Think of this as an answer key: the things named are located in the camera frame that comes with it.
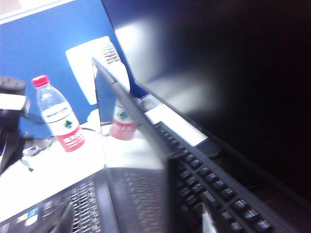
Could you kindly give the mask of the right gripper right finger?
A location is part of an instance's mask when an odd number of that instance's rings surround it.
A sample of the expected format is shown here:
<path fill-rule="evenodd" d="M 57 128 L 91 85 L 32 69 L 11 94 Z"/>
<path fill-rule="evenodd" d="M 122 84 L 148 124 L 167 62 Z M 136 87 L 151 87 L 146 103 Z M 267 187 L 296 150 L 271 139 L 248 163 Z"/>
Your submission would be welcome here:
<path fill-rule="evenodd" d="M 218 233 L 212 208 L 207 203 L 197 203 L 190 207 L 190 220 L 194 233 Z"/>

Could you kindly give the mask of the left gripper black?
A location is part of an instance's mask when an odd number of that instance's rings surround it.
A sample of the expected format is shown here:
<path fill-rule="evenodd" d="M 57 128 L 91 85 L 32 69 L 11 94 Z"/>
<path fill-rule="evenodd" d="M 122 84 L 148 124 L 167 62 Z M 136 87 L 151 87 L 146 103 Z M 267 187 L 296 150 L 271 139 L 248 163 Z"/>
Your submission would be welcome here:
<path fill-rule="evenodd" d="M 0 110 L 0 174 L 20 160 L 27 137 L 20 133 L 22 110 Z"/>

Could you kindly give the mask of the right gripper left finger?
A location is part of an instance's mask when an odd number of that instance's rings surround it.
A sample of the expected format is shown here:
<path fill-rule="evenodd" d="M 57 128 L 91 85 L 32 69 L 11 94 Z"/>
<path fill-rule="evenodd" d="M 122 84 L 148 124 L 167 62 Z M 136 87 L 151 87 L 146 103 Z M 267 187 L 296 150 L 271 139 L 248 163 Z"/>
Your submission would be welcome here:
<path fill-rule="evenodd" d="M 37 233 L 71 233 L 74 224 L 74 206 L 66 200 L 57 206 L 37 227 Z"/>

